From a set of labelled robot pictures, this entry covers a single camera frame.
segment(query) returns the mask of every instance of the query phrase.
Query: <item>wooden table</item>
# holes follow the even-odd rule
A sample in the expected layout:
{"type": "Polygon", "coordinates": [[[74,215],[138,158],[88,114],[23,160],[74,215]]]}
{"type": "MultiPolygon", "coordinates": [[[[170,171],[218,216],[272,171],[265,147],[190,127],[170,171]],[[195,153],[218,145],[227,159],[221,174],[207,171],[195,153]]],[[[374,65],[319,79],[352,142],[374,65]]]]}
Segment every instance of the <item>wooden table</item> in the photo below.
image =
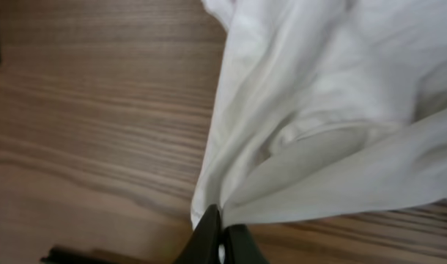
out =
{"type": "MultiPolygon", "coordinates": [[[[0,264],[172,261],[224,42],[199,0],[0,0],[0,264]]],[[[272,263],[447,263],[444,202],[251,229],[272,263]]]]}

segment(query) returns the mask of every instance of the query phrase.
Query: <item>white fabric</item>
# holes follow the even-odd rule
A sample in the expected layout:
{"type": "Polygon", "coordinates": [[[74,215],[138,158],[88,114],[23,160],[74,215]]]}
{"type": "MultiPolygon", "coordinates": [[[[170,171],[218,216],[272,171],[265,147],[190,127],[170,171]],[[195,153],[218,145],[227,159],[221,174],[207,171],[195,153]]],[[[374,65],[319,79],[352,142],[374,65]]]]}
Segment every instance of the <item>white fabric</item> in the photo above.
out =
{"type": "Polygon", "coordinates": [[[228,31],[194,226],[447,197],[447,0],[204,0],[228,31]]]}

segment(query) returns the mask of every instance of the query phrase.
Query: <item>white cloth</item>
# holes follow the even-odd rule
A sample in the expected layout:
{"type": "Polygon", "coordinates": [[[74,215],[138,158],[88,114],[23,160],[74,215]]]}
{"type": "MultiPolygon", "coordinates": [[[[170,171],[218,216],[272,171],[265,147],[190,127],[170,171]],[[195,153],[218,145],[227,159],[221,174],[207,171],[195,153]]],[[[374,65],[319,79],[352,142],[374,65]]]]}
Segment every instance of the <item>white cloth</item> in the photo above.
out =
{"type": "Polygon", "coordinates": [[[447,0],[203,0],[228,31],[191,218],[447,197],[447,0]]]}

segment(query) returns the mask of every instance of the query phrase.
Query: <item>white towel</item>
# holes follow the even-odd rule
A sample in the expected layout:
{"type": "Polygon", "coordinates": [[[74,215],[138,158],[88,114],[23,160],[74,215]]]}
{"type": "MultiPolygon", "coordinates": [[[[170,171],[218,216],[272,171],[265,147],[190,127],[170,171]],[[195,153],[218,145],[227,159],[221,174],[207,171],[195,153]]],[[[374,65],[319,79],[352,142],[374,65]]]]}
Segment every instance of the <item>white towel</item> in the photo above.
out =
{"type": "Polygon", "coordinates": [[[228,32],[191,218],[447,197],[447,0],[203,0],[228,32]]]}

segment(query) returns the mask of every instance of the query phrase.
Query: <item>tabletop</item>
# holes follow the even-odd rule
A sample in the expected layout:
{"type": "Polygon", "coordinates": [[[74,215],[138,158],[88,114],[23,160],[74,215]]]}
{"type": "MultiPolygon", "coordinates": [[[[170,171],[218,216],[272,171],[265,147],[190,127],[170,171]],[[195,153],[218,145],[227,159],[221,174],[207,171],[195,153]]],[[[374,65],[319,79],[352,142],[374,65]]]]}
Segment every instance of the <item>tabletop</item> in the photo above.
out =
{"type": "MultiPolygon", "coordinates": [[[[0,264],[170,263],[226,34],[199,0],[0,0],[0,264]]],[[[447,263],[447,202],[256,225],[277,263],[447,263]]]]}

